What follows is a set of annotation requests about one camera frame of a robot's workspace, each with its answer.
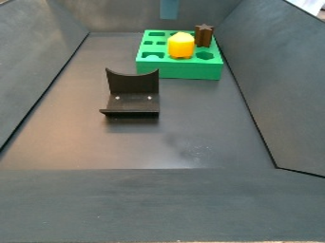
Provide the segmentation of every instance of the star-shaped block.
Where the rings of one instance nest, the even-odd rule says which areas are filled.
[[[214,27],[206,24],[195,26],[195,44],[198,47],[210,47]]]

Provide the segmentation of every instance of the yellow block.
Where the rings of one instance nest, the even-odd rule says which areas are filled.
[[[190,58],[194,52],[194,37],[178,32],[167,39],[167,53],[172,58]]]

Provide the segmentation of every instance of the shape sorter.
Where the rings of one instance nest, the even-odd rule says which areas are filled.
[[[167,38],[176,30],[146,30],[138,56],[138,74],[159,69],[160,78],[219,80],[223,61],[218,46],[211,39],[210,47],[195,47],[190,59],[172,59],[167,53]],[[194,31],[182,31],[194,36]]]

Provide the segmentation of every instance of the black plastic stand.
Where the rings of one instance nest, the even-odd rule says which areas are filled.
[[[99,111],[106,116],[158,117],[159,103],[159,70],[140,75],[124,75],[111,70],[107,79],[111,90],[108,105]]]

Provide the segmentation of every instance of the dark gray surface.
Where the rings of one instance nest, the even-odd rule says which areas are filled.
[[[225,66],[221,81],[160,79],[160,117],[107,120],[106,67],[136,74],[142,34],[91,34],[0,157],[0,169],[273,168]]]
[[[160,19],[159,0],[59,0],[95,32],[143,32],[146,29],[194,29],[219,25],[241,0],[182,0],[176,20]]]
[[[282,0],[245,0],[217,30],[279,167],[325,176],[325,25]]]
[[[325,180],[283,170],[3,171],[0,183],[4,242],[325,241]]]
[[[0,147],[85,36],[55,1],[0,6]]]

